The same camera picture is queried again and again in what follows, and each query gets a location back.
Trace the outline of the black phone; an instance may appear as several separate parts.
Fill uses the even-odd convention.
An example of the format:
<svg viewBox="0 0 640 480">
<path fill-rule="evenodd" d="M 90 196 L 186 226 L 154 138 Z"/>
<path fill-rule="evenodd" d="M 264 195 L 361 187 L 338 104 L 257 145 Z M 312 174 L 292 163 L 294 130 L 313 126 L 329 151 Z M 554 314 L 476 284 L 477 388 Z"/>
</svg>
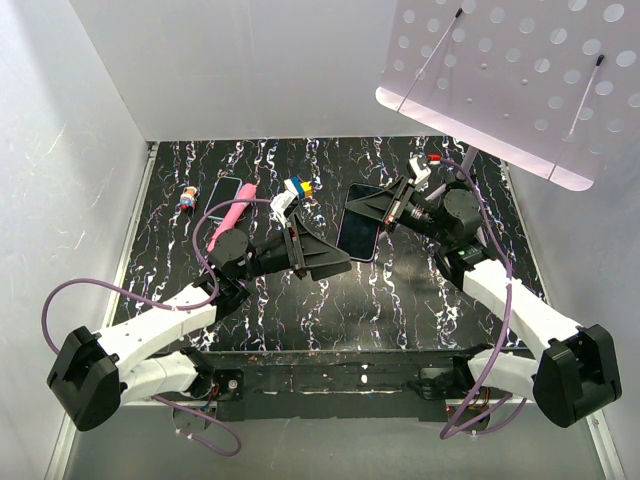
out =
<svg viewBox="0 0 640 480">
<path fill-rule="evenodd" d="M 380 187 L 352 183 L 344 204 L 381 191 Z M 377 221 L 344 208 L 336 246 L 347 252 L 352 261 L 370 263 L 374 260 L 379 231 L 380 224 Z"/>
</svg>

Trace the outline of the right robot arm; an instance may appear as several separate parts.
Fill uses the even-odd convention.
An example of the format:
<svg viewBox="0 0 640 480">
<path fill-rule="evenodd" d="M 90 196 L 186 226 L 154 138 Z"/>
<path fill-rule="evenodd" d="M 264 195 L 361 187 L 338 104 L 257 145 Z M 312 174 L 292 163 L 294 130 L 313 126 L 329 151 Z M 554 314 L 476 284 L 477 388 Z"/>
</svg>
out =
<svg viewBox="0 0 640 480">
<path fill-rule="evenodd" d="M 445 378 L 460 395 L 475 397 L 486 387 L 514 394 L 562 428 L 621 397 L 611 334 L 559 313 L 514 278 L 499 246 L 477 237 L 487 218 L 471 188 L 451 187 L 430 201 L 402 178 L 345 208 L 385 230 L 401 225 L 436 242 L 441 275 L 501 319 L 495 347 L 472 347 L 454 358 Z"/>
</svg>

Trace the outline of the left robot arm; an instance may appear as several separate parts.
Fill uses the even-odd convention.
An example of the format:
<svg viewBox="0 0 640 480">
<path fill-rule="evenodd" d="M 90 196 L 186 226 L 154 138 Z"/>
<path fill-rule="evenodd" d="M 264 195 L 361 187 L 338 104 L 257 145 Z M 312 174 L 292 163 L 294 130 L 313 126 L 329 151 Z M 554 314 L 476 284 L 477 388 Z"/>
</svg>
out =
<svg viewBox="0 0 640 480">
<path fill-rule="evenodd" d="M 209 271 L 168 303 L 114 327 L 81 326 L 67 335 L 47 384 L 78 430 L 92 430 L 121 405 L 157 394 L 205 398 L 215 369 L 204 355 L 193 347 L 160 351 L 234 313 L 249 296 L 244 282 L 286 270 L 319 281 L 351 268 L 348 253 L 310 232 L 298 214 L 258 246 L 244 232 L 227 230 L 210 258 Z"/>
</svg>

